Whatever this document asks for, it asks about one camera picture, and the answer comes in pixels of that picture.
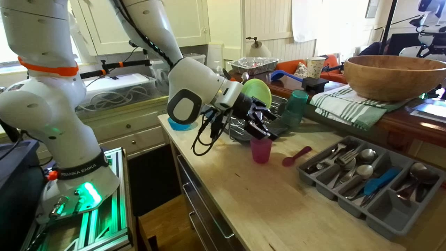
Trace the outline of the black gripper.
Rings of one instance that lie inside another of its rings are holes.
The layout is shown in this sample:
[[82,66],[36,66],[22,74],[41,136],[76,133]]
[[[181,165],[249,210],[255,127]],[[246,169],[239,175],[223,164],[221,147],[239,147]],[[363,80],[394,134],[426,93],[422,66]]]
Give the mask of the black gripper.
[[275,116],[256,98],[239,94],[232,107],[232,116],[243,122],[243,130],[253,139],[277,139],[271,132]]

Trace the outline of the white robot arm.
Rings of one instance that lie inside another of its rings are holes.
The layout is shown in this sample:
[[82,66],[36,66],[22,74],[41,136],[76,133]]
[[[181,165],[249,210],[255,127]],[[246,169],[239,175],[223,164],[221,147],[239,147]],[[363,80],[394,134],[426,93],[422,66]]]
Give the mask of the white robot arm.
[[[193,123],[209,108],[209,123],[231,115],[256,140],[271,136],[269,107],[242,93],[204,65],[186,58],[171,31],[161,0],[108,0],[129,42],[153,52],[170,68],[167,115]],[[68,0],[0,0],[9,49],[27,79],[0,95],[0,119],[41,143],[55,167],[48,172],[34,220],[46,224],[98,208],[119,186],[93,130],[76,115],[92,84],[72,55]]]

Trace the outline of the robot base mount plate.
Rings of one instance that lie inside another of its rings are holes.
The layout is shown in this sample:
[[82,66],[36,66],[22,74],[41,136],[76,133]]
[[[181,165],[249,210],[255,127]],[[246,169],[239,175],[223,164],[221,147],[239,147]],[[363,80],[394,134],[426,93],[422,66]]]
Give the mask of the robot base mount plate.
[[112,251],[131,246],[126,160],[121,148],[104,151],[101,168],[65,180],[66,171],[46,169],[26,251]]

